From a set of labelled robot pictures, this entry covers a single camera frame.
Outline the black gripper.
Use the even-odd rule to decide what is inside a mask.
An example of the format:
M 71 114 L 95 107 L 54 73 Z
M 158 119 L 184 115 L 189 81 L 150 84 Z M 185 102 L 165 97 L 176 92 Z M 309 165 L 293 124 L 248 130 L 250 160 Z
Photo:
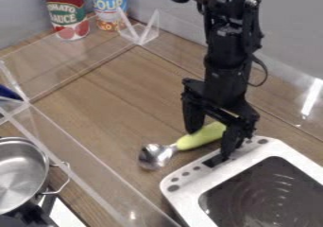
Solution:
M 252 137 L 258 113 L 245 100 L 249 85 L 250 60 L 237 67 L 217 68 L 205 63 L 204 80 L 184 78 L 181 83 L 181 110 L 186 133 L 200 130 L 209 115 L 224 126 L 220 140 L 220 156 L 228 159 Z

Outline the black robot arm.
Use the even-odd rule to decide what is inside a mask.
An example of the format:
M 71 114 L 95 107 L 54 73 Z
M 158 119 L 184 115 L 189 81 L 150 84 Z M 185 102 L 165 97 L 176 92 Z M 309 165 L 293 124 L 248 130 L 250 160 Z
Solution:
M 220 142 L 220 155 L 230 153 L 249 138 L 260 115 L 245 100 L 250 66 L 261 64 L 254 51 L 261 48 L 264 34 L 260 29 L 261 0 L 172 0 L 196 2 L 202 16 L 206 54 L 204 79 L 184 79 L 181 108 L 185 130 L 200 130 L 206 116 L 225 126 Z

